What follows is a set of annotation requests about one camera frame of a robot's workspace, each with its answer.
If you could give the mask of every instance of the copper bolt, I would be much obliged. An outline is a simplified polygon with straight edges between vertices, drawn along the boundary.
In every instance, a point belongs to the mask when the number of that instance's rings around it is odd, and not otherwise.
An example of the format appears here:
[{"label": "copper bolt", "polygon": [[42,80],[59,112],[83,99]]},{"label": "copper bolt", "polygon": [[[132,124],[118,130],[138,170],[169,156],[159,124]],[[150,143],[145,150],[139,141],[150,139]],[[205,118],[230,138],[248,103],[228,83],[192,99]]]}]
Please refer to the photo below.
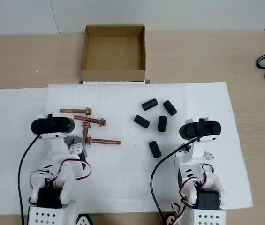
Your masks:
[{"label": "copper bolt", "polygon": [[82,120],[82,121],[87,121],[87,122],[90,122],[90,123],[98,123],[101,126],[105,126],[106,125],[106,120],[105,119],[94,119],[94,118],[89,118],[89,117],[84,117],[84,116],[77,116],[75,115],[74,116],[74,119],[76,120]]},{"label": "copper bolt", "polygon": [[61,113],[83,113],[85,115],[91,115],[91,109],[60,109],[59,112]]},{"label": "copper bolt", "polygon": [[94,139],[91,137],[87,137],[85,143],[91,145],[94,144],[121,144],[121,141],[114,141],[114,140],[106,140],[106,139]]},{"label": "copper bolt", "polygon": [[83,122],[82,127],[83,127],[83,135],[82,135],[82,139],[83,139],[84,141],[86,141],[87,133],[88,133],[88,131],[89,131],[89,128],[91,128],[91,125],[90,125],[89,122]]}]

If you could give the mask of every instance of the wooden table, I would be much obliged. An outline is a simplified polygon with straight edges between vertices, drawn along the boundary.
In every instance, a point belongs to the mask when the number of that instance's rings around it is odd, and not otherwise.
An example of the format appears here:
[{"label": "wooden table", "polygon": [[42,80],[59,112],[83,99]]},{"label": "wooden table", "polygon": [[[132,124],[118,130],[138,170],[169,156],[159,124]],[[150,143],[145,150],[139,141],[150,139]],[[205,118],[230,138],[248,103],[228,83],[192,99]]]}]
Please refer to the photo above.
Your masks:
[{"label": "wooden table", "polygon": [[[253,208],[230,210],[228,225],[265,225],[265,80],[255,59],[265,53],[265,31],[149,32],[151,83],[226,82],[247,166]],[[0,36],[0,88],[77,83],[81,34]],[[97,214],[95,225],[156,225],[156,213]],[[0,216],[0,225],[20,224]]]}]

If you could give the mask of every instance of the open cardboard box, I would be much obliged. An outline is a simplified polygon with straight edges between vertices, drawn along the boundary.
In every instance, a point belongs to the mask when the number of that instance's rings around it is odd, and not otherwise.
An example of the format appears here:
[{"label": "open cardboard box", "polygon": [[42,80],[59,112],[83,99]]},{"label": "open cardboard box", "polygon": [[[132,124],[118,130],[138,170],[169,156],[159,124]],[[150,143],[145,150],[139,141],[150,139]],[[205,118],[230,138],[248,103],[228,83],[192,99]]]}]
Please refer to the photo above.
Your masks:
[{"label": "open cardboard box", "polygon": [[146,72],[143,25],[87,25],[81,66],[83,81],[143,82]]}]

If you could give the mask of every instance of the white wall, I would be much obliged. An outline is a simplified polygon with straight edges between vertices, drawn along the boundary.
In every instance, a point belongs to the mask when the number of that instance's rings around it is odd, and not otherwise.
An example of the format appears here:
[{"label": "white wall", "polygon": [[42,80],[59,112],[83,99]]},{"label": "white wall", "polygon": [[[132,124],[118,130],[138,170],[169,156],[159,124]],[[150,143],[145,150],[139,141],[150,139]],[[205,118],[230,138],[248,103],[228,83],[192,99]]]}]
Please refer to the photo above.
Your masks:
[{"label": "white wall", "polygon": [[[265,0],[51,0],[57,26],[142,23],[147,30],[263,30]],[[0,0],[0,34],[58,33],[49,0]]]},{"label": "white wall", "polygon": [[49,0],[0,0],[0,34],[57,34]]}]

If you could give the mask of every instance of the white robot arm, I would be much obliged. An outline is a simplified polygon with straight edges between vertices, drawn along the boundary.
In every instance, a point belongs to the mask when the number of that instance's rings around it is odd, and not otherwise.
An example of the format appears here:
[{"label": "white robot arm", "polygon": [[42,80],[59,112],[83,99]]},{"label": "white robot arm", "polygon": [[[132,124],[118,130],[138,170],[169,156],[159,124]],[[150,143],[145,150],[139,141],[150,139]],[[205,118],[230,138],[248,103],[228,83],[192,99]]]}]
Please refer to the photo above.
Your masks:
[{"label": "white robot arm", "polygon": [[167,225],[225,225],[226,212],[221,209],[225,190],[216,175],[212,151],[216,136],[221,132],[220,124],[204,118],[188,120],[185,125],[180,129],[183,138],[190,140],[205,135],[176,153],[179,194],[184,207],[172,204],[177,215],[170,216]]},{"label": "white robot arm", "polygon": [[91,168],[85,161],[85,142],[81,135],[71,133],[74,127],[71,118],[52,115],[31,125],[34,133],[41,134],[41,141],[48,143],[48,154],[30,176],[28,225],[76,225],[78,214],[69,194],[74,182],[87,178]]}]

